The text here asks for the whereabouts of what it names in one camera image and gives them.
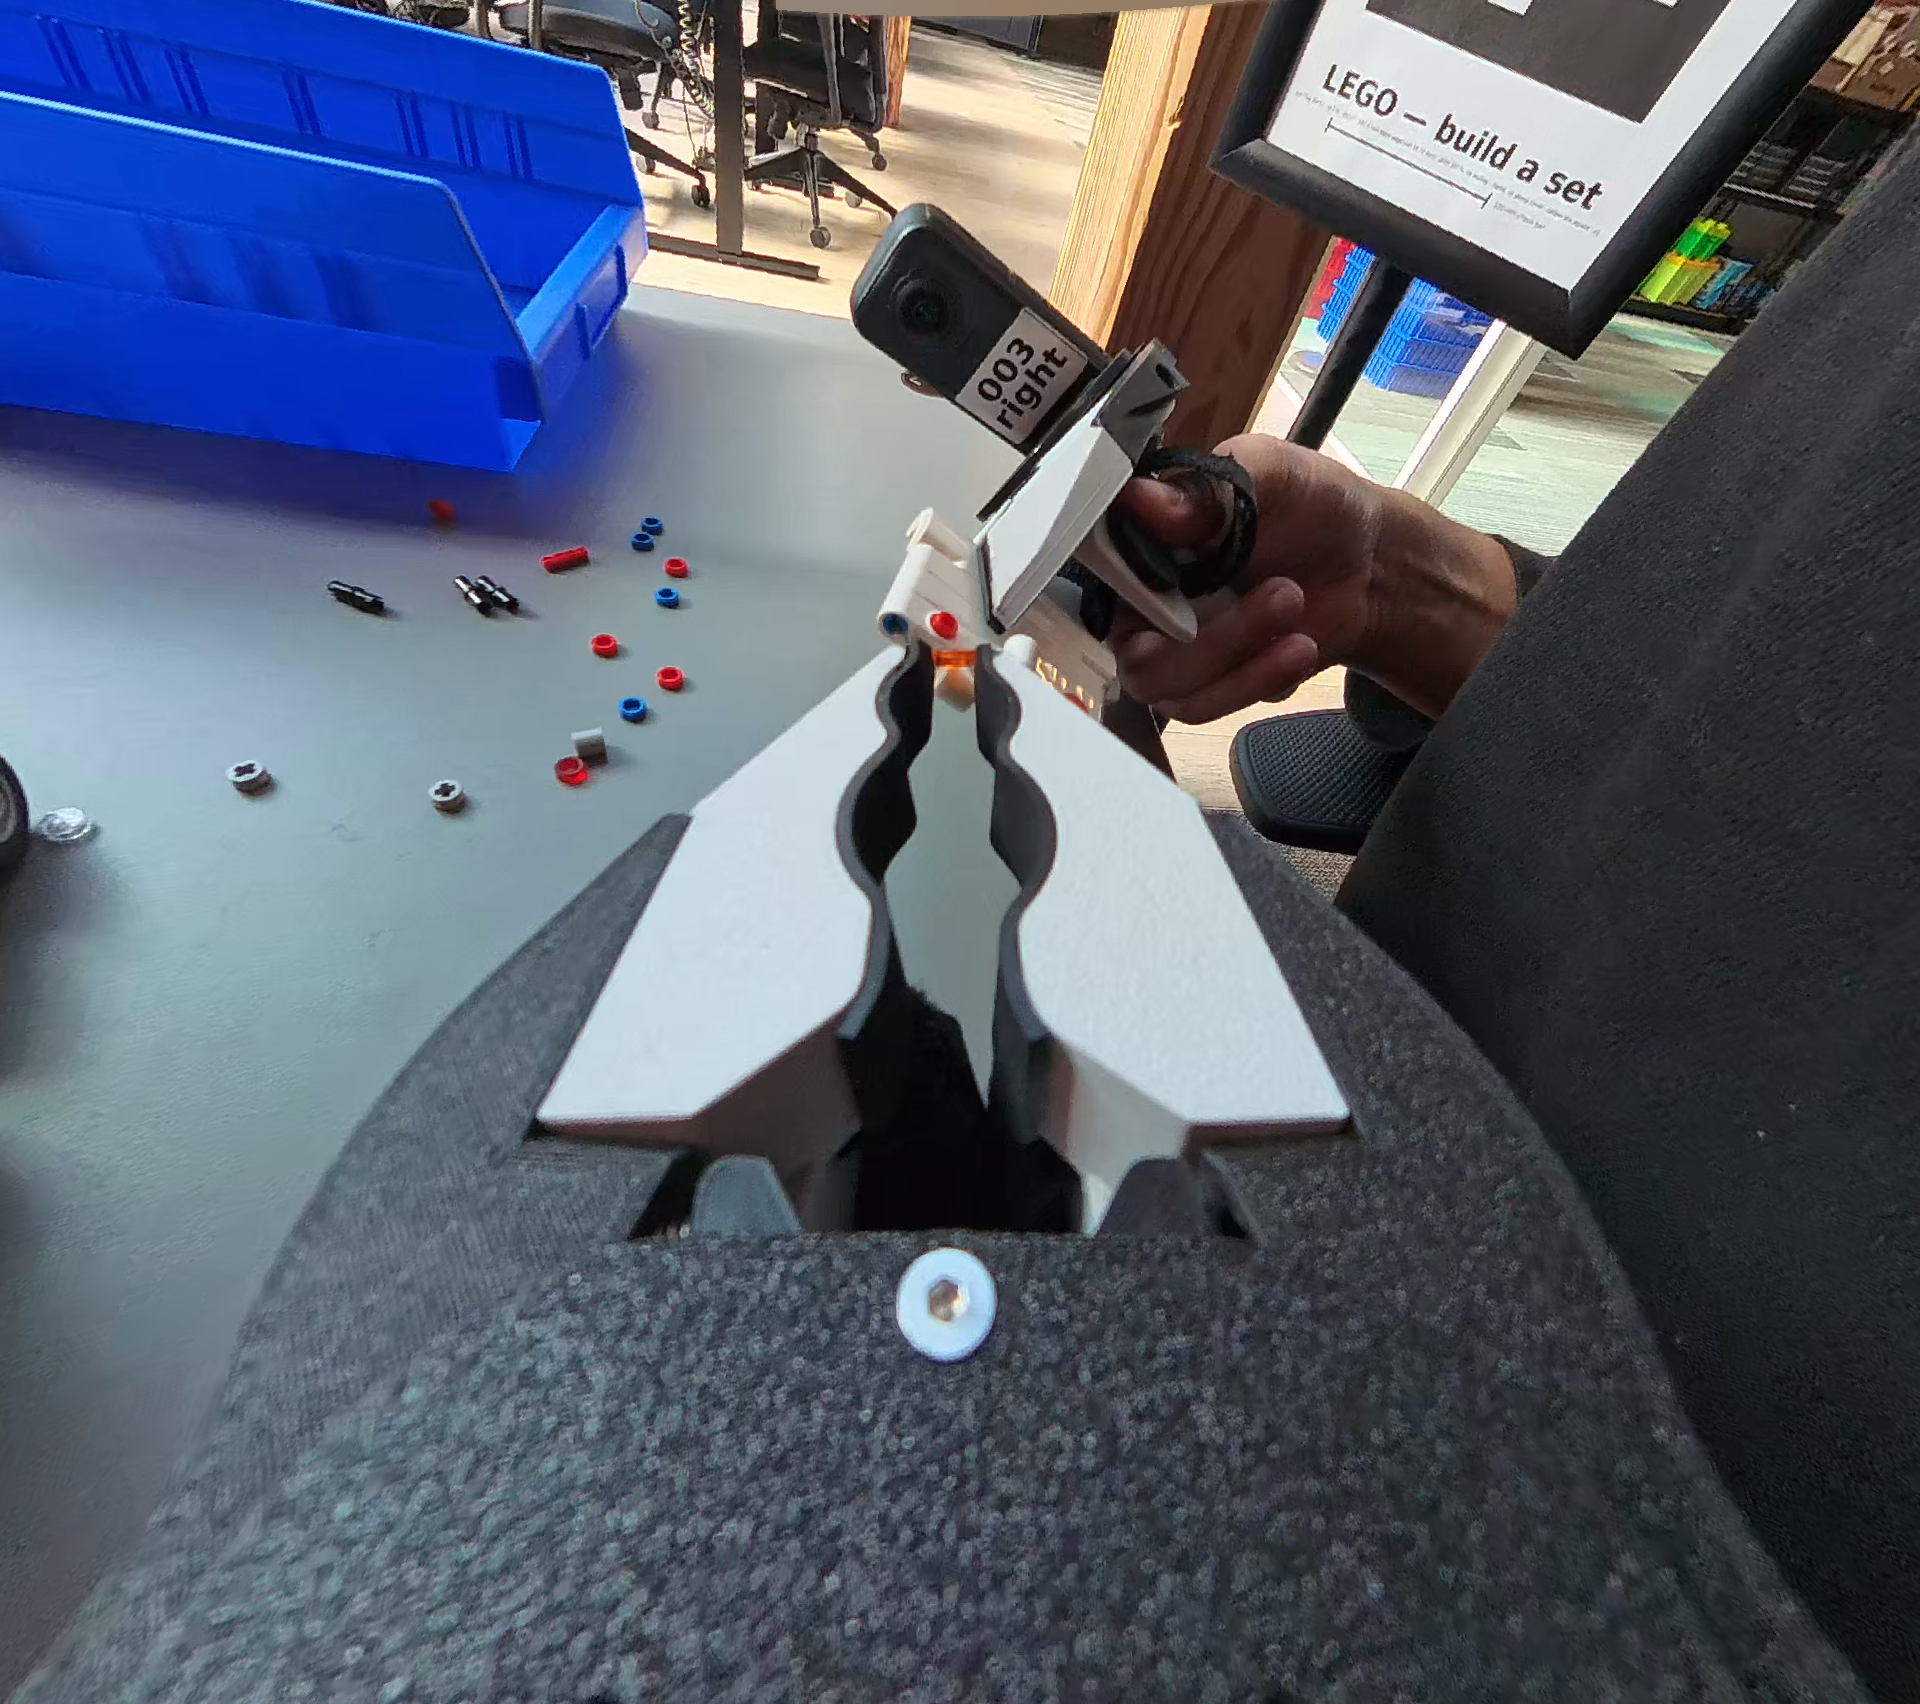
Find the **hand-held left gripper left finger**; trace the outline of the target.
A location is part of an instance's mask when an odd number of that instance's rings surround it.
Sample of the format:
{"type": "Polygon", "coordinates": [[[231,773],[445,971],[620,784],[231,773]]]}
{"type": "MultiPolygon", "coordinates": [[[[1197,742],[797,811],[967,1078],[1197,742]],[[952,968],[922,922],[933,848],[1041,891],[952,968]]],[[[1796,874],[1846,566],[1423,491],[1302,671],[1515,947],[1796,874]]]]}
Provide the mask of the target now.
{"type": "Polygon", "coordinates": [[[916,996],[886,874],[916,829],[921,651],[885,646],[686,818],[545,1090],[542,1130],[767,1163],[855,1223],[901,1116],[916,996]]]}

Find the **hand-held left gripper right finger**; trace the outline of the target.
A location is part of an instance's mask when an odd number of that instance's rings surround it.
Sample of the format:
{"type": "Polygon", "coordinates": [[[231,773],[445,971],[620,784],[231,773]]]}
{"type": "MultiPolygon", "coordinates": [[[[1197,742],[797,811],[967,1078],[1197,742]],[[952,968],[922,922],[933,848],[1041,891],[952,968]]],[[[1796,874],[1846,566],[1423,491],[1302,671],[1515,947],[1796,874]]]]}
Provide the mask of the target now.
{"type": "Polygon", "coordinates": [[[1351,1100],[1202,812],[1055,688],[982,653],[996,932],[989,1218],[1082,1235],[1141,1164],[1352,1130],[1351,1100]]]}

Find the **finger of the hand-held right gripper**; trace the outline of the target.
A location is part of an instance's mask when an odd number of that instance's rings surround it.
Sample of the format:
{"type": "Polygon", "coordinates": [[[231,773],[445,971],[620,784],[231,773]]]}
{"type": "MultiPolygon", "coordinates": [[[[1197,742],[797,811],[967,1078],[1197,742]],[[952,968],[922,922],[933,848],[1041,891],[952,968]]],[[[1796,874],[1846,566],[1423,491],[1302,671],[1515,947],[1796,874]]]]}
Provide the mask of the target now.
{"type": "Polygon", "coordinates": [[[1174,643],[1198,636],[1198,614],[1182,589],[1177,554],[1135,518],[1100,518],[1073,565],[1159,635],[1174,643]]]}
{"type": "Polygon", "coordinates": [[[1078,559],[1133,477],[1135,457],[1095,417],[1024,467],[1019,491],[989,513],[973,541],[981,608],[996,636],[1011,636],[1078,559]]]}

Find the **white lego assembly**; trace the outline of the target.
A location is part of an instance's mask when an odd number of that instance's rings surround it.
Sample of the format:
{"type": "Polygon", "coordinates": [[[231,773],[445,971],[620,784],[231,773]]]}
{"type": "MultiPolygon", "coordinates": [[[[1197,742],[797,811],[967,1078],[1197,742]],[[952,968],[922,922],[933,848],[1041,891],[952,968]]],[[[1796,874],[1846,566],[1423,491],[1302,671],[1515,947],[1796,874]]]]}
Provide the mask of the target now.
{"type": "Polygon", "coordinates": [[[876,626],[901,649],[1007,649],[1028,641],[1031,669],[1057,693],[1100,719],[1114,700],[1118,669],[1105,641],[1087,630],[1082,589],[1053,581],[1013,635],[989,628],[975,565],[975,542],[925,511],[906,530],[906,551],[883,598],[876,626]]]}

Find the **person's right forearm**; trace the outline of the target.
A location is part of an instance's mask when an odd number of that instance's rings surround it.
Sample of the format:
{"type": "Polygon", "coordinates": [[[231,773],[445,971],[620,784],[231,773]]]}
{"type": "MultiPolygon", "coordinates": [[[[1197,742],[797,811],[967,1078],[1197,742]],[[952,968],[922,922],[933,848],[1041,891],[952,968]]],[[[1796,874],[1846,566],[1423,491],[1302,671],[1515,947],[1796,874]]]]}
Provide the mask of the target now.
{"type": "Polygon", "coordinates": [[[1442,612],[1451,732],[1535,732],[1556,691],[1565,635],[1556,620],[1560,565],[1541,552],[1463,525],[1448,527],[1448,593],[1442,612]]]}

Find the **person's right hand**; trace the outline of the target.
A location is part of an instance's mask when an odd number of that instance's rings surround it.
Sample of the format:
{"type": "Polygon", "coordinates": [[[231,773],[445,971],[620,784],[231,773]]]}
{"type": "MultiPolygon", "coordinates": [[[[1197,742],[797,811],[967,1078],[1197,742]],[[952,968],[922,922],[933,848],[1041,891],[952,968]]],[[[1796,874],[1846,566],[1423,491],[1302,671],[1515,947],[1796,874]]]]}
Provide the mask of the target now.
{"type": "Polygon", "coordinates": [[[1121,691],[1206,726],[1346,669],[1442,719],[1520,608],[1513,552],[1321,451],[1242,434],[1219,453],[1258,495],[1252,554],[1232,589],[1198,604],[1190,641],[1117,612],[1121,691]]]}

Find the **grey mesh chair seat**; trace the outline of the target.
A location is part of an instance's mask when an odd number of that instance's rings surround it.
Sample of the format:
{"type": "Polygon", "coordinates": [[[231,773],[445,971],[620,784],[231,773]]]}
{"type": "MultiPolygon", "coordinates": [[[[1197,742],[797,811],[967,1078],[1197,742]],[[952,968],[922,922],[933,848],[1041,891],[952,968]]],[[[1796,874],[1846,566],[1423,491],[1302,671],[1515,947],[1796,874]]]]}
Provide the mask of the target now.
{"type": "Polygon", "coordinates": [[[1228,768],[1250,829],[1280,847],[1357,856],[1430,721],[1403,709],[1297,709],[1242,726],[1228,768]]]}

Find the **black sign stand pole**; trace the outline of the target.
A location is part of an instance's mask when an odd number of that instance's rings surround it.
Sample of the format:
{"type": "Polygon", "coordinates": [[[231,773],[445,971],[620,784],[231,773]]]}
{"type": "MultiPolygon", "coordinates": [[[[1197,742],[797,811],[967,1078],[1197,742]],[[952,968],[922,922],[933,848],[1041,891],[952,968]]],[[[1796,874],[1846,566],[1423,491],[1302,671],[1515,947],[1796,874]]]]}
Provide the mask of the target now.
{"type": "Polygon", "coordinates": [[[1357,296],[1327,351],[1287,442],[1321,451],[1357,395],[1365,372],[1399,315],[1415,276],[1383,257],[1374,257],[1357,296]]]}

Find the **stack of blue bins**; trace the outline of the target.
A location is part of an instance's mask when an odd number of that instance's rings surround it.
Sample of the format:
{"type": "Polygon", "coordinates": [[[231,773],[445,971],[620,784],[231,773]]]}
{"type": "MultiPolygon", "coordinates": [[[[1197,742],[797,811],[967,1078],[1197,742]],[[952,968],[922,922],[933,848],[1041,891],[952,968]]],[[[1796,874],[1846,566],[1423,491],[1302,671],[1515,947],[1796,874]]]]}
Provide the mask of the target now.
{"type": "MultiPolygon", "coordinates": [[[[1318,369],[1338,338],[1374,257],[1337,240],[1308,301],[1308,369],[1318,369]]],[[[1468,369],[1492,319],[1418,279],[1363,367],[1363,380],[1399,397],[1446,397],[1468,369]]]]}

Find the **black framed sign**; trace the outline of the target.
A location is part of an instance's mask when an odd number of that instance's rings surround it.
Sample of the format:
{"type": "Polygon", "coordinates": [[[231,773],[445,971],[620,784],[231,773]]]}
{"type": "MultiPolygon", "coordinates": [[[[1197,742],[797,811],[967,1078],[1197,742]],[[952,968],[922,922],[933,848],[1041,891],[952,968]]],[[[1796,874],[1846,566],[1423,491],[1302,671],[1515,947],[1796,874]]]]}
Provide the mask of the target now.
{"type": "Polygon", "coordinates": [[[1877,0],[1274,0],[1213,172],[1577,357],[1877,0]]]}

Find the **green items on shelf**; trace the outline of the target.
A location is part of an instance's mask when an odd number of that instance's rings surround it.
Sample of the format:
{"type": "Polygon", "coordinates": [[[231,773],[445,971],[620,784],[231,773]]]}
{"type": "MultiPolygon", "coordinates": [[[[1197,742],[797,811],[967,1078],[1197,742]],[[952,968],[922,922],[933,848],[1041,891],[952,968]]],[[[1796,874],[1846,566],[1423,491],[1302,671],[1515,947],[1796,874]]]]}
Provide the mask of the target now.
{"type": "Polygon", "coordinates": [[[1646,305],[1686,305],[1719,270],[1719,257],[1732,237],[1724,220],[1699,217],[1646,272],[1635,301],[1646,305]]]}

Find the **blue plastic bin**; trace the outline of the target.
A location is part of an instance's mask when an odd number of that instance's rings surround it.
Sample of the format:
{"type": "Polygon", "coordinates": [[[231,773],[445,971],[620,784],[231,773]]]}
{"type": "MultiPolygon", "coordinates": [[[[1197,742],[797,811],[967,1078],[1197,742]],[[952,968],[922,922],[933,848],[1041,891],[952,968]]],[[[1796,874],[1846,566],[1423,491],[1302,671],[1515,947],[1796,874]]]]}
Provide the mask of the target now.
{"type": "Polygon", "coordinates": [[[2,0],[5,93],[446,187],[551,400],[646,257],[613,78],[315,0],[2,0]]]}
{"type": "Polygon", "coordinates": [[[441,181],[6,93],[2,400],[504,472],[530,351],[441,181]]]}

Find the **storage shelf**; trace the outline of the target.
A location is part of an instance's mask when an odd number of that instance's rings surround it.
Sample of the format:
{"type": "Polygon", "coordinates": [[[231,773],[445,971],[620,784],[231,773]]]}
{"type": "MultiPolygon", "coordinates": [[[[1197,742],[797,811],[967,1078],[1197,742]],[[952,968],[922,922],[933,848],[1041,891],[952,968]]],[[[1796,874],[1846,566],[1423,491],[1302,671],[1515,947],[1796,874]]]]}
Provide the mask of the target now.
{"type": "Polygon", "coordinates": [[[1695,306],[1746,324],[1837,237],[1916,111],[1918,0],[1881,0],[1727,181],[1710,209],[1727,238],[1695,306]]]}

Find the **wooden post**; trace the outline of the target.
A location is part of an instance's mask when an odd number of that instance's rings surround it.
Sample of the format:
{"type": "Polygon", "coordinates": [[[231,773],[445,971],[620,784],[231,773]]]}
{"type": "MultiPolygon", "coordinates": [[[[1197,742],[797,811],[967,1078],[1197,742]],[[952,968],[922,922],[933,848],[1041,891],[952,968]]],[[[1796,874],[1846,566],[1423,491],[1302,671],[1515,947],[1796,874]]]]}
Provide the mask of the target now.
{"type": "Polygon", "coordinates": [[[1107,349],[1173,351],[1190,388],[1168,437],[1193,448],[1255,429],[1333,242],[1210,168],[1267,12],[1117,18],[1049,295],[1107,349]]]}

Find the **white frame leg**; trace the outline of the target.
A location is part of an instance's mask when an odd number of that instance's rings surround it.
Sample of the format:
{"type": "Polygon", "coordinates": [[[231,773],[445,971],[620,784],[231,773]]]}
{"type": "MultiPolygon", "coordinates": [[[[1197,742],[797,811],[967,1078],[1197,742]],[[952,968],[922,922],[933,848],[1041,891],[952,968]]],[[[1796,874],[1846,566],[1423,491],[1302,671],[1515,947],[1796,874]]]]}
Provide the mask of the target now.
{"type": "Polygon", "coordinates": [[[1406,455],[1394,488],[1442,507],[1546,354],[1545,342],[1505,322],[1491,324],[1406,455]]]}

